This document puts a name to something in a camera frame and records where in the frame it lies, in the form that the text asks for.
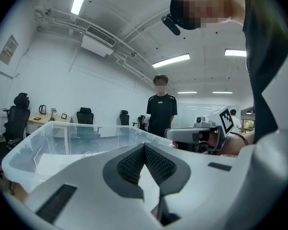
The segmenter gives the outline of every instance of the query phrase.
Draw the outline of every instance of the ceiling vent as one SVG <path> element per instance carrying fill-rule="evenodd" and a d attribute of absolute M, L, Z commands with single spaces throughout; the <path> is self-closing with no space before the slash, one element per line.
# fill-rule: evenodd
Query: ceiling vent
<path fill-rule="evenodd" d="M 102 57 L 111 55 L 114 52 L 112 48 L 88 35 L 83 35 L 81 47 L 86 48 L 87 50 L 92 51 Z"/>
<path fill-rule="evenodd" d="M 106 35 L 104 32 L 89 26 L 86 30 L 86 34 L 92 38 L 97 39 L 101 43 L 107 45 L 108 47 L 113 47 L 115 46 L 116 42 L 113 38 L 109 37 Z"/>

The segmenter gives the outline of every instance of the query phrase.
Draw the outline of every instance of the clear plastic bin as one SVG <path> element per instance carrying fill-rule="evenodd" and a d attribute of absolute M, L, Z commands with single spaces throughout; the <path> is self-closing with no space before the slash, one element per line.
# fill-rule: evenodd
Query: clear plastic bin
<path fill-rule="evenodd" d="M 48 122 L 16 146 L 2 161 L 5 176 L 27 193 L 67 165 L 101 152 L 144 142 L 173 147 L 132 126 L 97 126 Z"/>

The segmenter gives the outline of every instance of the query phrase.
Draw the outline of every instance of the office chair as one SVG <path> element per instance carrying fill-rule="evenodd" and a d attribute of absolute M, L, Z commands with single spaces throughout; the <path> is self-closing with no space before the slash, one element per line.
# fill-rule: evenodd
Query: office chair
<path fill-rule="evenodd" d="M 27 93 L 19 93 L 18 96 L 23 96 L 23 97 L 27 97 Z M 10 110 L 7 109 L 7 108 L 2 108 L 2 111 L 6 112 L 6 116 L 7 118 L 9 118 L 9 113 L 10 113 Z"/>
<path fill-rule="evenodd" d="M 129 115 L 128 115 L 128 111 L 126 110 L 122 110 L 121 111 L 121 114 L 120 114 L 120 123 L 121 125 L 124 125 L 124 126 L 128 126 L 129 125 Z"/>
<path fill-rule="evenodd" d="M 24 129 L 30 116 L 28 110 L 29 101 L 27 97 L 17 96 L 14 99 L 14 104 L 10 108 L 8 122 L 4 124 L 6 131 L 4 133 L 5 140 L 0 142 L 0 165 L 4 157 L 16 147 L 24 138 Z M 0 171 L 0 178 L 2 178 L 3 171 Z M 10 182 L 10 191 L 12 191 L 12 182 Z"/>
<path fill-rule="evenodd" d="M 86 124 L 86 125 L 92 125 L 94 114 L 92 113 L 90 108 L 81 107 L 80 111 L 77 112 L 77 119 L 79 124 Z M 96 139 L 100 138 L 99 129 L 102 127 L 97 128 L 97 132 L 94 131 L 94 127 L 77 127 L 77 137 L 81 138 L 81 140 L 84 140 L 86 143 L 93 142 L 96 143 Z"/>
<path fill-rule="evenodd" d="M 141 115 L 141 116 L 138 117 L 138 121 L 139 121 L 139 124 L 140 124 L 139 129 L 141 129 L 141 130 L 145 130 L 144 129 L 144 124 L 142 123 L 144 118 L 145 118 L 144 115 Z"/>

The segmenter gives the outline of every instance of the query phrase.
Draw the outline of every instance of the man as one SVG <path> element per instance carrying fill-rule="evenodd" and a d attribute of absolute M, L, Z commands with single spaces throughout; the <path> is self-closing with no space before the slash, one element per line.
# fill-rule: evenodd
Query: man
<path fill-rule="evenodd" d="M 276 121 L 262 93 L 281 68 L 288 55 L 288 27 L 283 11 L 275 0 L 172 0 L 172 17 L 182 25 L 205 23 L 240 24 L 246 37 L 246 67 L 254 97 L 256 129 L 245 135 L 249 144 L 277 130 Z M 216 135 L 209 135 L 214 146 Z M 244 141 L 238 136 L 228 137 L 220 154 L 237 155 Z"/>
<path fill-rule="evenodd" d="M 230 115 L 235 126 L 232 132 L 239 133 L 239 129 L 241 129 L 242 127 L 241 127 L 240 120 L 236 118 L 236 113 L 237 111 L 235 109 L 231 109 Z"/>
<path fill-rule="evenodd" d="M 157 94 L 148 99 L 147 114 L 150 114 L 148 132 L 165 137 L 164 132 L 171 128 L 174 115 L 177 115 L 177 103 L 173 95 L 166 93 L 168 85 L 167 75 L 154 77 Z"/>

